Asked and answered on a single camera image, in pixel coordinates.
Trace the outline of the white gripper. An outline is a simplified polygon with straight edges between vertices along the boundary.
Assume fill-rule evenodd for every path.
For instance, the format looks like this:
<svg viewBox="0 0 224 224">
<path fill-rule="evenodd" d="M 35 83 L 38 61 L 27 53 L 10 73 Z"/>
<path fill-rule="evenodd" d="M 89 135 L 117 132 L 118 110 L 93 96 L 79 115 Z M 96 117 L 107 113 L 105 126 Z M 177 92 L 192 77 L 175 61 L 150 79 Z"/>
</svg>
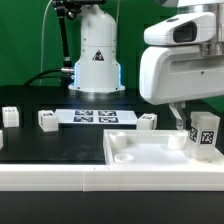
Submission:
<svg viewBox="0 0 224 224">
<path fill-rule="evenodd" d="M 140 95 L 154 105 L 170 103 L 178 130 L 186 129 L 185 103 L 178 101 L 224 95 L 224 55 L 204 56 L 200 48 L 215 34 L 211 12 L 178 14 L 144 31 Z"/>
</svg>

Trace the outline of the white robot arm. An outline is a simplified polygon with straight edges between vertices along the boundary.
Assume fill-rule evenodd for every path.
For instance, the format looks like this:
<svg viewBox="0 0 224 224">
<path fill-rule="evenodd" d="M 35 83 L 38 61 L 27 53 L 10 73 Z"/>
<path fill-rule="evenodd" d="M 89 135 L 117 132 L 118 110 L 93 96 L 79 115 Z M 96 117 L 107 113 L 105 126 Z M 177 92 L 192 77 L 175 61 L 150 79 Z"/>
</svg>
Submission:
<svg viewBox="0 0 224 224">
<path fill-rule="evenodd" d="M 179 130 L 185 102 L 224 95 L 224 0 L 155 0 L 178 14 L 144 31 L 148 48 L 140 61 L 141 97 L 168 104 Z M 81 55 L 70 89 L 88 98 L 122 91 L 116 61 L 116 23 L 95 2 L 81 13 Z"/>
</svg>

